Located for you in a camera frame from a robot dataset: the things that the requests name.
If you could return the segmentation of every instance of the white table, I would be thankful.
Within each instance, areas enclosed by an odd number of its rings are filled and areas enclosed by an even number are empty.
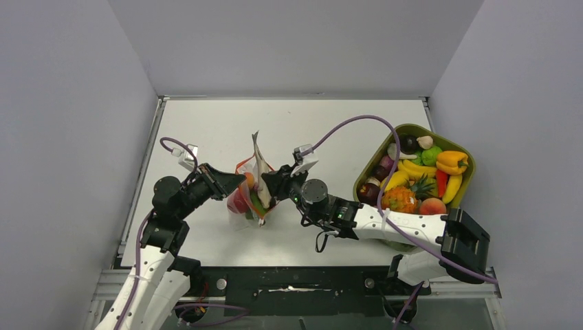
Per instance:
[[[394,127],[414,123],[429,129],[420,100],[168,100],[156,143],[135,206],[123,266],[134,262],[138,226],[152,208],[154,183],[167,175],[185,178],[188,172],[157,142],[168,136],[199,147],[199,162],[220,171],[253,154],[251,134],[275,168],[293,164],[292,151],[315,144],[336,124],[353,116],[373,114]],[[352,199],[357,176],[389,134],[380,122],[360,120],[332,135],[318,150],[320,161],[309,178],[323,180],[329,193]],[[314,251],[320,228],[303,228],[291,201],[280,203],[262,228],[235,231],[228,221],[226,202],[209,200],[187,219],[190,232],[180,255],[199,259],[204,266],[365,266],[389,265],[396,252],[380,241],[331,237],[323,253]]]

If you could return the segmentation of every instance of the plastic bag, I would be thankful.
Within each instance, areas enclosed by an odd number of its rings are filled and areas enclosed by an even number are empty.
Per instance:
[[[268,166],[271,171],[274,171],[271,165],[268,164]],[[229,223],[235,230],[241,230],[250,226],[261,227],[265,223],[266,217],[277,206],[276,204],[274,207],[266,210],[261,205],[254,191],[258,186],[257,170],[255,154],[236,165],[235,173],[245,174],[247,180],[240,184],[227,198]]]

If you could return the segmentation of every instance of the gray wall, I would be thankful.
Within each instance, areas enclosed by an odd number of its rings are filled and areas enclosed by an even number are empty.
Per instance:
[[[485,0],[430,99],[478,171],[509,329],[581,329],[583,1]]]
[[[428,96],[483,0],[109,0],[158,94]]]
[[[155,93],[105,0],[0,10],[0,329],[79,329]]]

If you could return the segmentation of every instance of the yellow bell pepper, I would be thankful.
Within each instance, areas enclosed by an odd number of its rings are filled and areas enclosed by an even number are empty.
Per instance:
[[[385,182],[386,182],[386,179],[384,179],[383,182],[381,183],[381,188]],[[389,191],[397,186],[404,186],[408,182],[409,182],[409,174],[407,172],[405,172],[404,170],[398,170],[397,172],[393,173],[393,176],[390,177],[390,180],[388,181],[388,184],[386,185],[386,188],[384,189],[384,191]]]
[[[435,166],[449,175],[460,175],[468,168],[468,155],[460,151],[444,151],[437,155]]]
[[[451,175],[450,179],[448,180],[448,186],[447,188],[445,188],[445,194],[443,194],[441,201],[444,204],[451,202],[454,199],[455,195],[457,194],[457,191],[459,190],[460,186],[461,186],[461,174]]]
[[[426,177],[435,177],[435,172],[437,172],[437,168],[432,166],[420,166],[417,164],[413,164],[410,160],[399,160],[397,164],[397,168],[399,171],[405,171],[409,174],[409,178],[413,179],[421,179],[422,176]]]

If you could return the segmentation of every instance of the bolt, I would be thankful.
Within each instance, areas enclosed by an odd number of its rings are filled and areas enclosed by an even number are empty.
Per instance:
[[[366,280],[364,280],[364,286],[367,289],[372,289],[375,287],[375,280],[373,280],[372,278],[367,278]]]
[[[219,278],[217,280],[217,289],[224,290],[227,287],[227,280],[224,278]]]

